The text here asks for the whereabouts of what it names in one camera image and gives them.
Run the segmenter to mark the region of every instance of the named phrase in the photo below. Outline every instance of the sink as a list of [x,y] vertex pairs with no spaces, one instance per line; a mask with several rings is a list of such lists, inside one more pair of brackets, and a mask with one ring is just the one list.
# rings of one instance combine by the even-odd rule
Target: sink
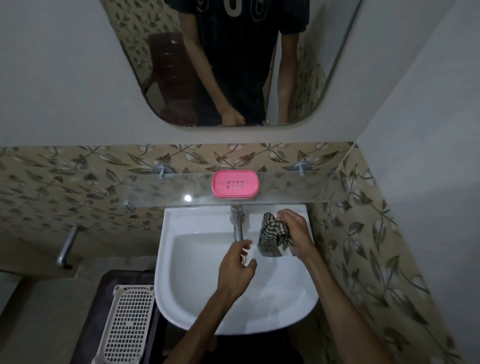
[[[289,208],[308,222],[305,205],[245,205],[243,237],[252,240],[247,263],[258,266],[245,293],[234,303],[217,335],[241,335],[284,328],[304,318],[318,295],[303,263],[290,251],[261,256],[258,238],[264,213]],[[155,298],[172,324],[188,330],[215,292],[218,267],[233,242],[230,206],[167,208],[155,271]]]

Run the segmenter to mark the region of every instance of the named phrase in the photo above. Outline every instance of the glass shelf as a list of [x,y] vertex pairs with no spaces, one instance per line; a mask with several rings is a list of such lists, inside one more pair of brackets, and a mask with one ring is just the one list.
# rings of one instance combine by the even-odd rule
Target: glass shelf
[[259,192],[254,199],[230,200],[212,194],[213,173],[129,176],[123,185],[120,203],[127,208],[205,205],[295,204],[343,201],[346,194],[327,171],[258,172]]

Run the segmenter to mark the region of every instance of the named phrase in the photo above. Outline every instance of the perforated plastic tray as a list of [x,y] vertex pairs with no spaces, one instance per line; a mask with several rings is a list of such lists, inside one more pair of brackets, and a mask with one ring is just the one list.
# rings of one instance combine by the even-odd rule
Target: perforated plastic tray
[[154,286],[115,286],[102,340],[92,364],[138,364],[155,303]]

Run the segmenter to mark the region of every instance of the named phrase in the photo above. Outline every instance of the tiled floor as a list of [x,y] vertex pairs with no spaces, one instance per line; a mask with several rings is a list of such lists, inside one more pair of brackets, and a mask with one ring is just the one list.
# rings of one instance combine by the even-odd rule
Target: tiled floor
[[[111,269],[155,269],[156,257],[86,259],[76,279],[27,281],[0,316],[0,364],[68,364],[101,277]],[[171,330],[166,347],[181,338]],[[319,363],[313,314],[289,327],[305,364]]]

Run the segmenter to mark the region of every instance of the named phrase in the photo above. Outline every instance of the hand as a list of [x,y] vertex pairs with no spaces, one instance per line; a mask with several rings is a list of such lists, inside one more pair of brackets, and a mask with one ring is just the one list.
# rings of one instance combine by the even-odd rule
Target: hand
[[276,217],[286,223],[290,230],[290,235],[293,239],[293,255],[296,255],[305,263],[305,259],[310,255],[311,249],[315,249],[315,245],[310,238],[307,221],[305,221],[303,216],[296,214],[288,208],[280,210]]
[[221,111],[220,115],[224,126],[245,125],[245,118],[232,106],[228,106],[224,111]]
[[255,275],[257,262],[252,259],[248,266],[241,263],[240,255],[247,255],[244,249],[250,249],[251,240],[234,242],[220,264],[218,270],[217,293],[225,295],[231,304],[247,289]]

